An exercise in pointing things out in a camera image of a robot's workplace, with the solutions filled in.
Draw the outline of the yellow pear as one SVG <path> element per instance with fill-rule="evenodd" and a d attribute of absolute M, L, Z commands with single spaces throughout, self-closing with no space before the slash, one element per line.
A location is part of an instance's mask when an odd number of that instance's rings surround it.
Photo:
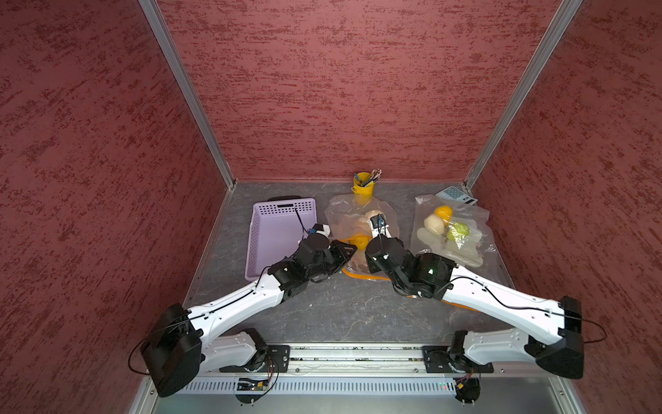
<path fill-rule="evenodd" d="M 355 234 L 347 239 L 347 243 L 355 246 L 358 250 L 365 250 L 372 238 L 363 234 Z"/>

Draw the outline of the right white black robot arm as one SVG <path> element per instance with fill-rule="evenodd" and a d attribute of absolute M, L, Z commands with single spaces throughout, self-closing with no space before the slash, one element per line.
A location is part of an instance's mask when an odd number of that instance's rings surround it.
<path fill-rule="evenodd" d="M 575 298 L 555 301 L 521 293 L 440 255 L 413 255 L 400 240 L 384 235 L 367 244 L 365 258 L 370 269 L 389 277 L 398 293 L 463 306 L 510 326 L 491 332 L 456 331 L 447 350 L 455 372 L 523 362 L 562 378 L 583 378 L 588 341 L 582 326 L 587 320 Z"/>

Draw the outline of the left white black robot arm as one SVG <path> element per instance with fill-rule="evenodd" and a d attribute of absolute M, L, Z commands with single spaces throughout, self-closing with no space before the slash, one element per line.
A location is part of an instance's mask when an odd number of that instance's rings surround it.
<path fill-rule="evenodd" d="M 356 251 L 352 244 L 314 233 L 243 288 L 189 309 L 168 307 L 136 347 L 157 394 L 179 392 L 201 370 L 259 367 L 267 352 L 262 337 L 250 329 L 234 336 L 227 331 L 298 295 L 311 281 L 339 272 Z"/>

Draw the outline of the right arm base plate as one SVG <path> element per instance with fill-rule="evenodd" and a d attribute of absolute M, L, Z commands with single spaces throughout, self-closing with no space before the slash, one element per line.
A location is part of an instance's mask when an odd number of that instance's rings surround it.
<path fill-rule="evenodd" d="M 427 374 L 493 374 L 491 363 L 479 365 L 463 356 L 451 357 L 448 346 L 423 346 L 422 361 Z"/>

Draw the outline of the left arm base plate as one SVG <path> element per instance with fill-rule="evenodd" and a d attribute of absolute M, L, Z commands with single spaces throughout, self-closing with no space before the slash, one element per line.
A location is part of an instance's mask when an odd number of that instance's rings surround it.
<path fill-rule="evenodd" d="M 244 366 L 228 366 L 218 369 L 219 373 L 268 374 L 272 369 L 280 374 L 286 373 L 290 364 L 291 347 L 288 345 L 268 345 L 260 350 Z"/>

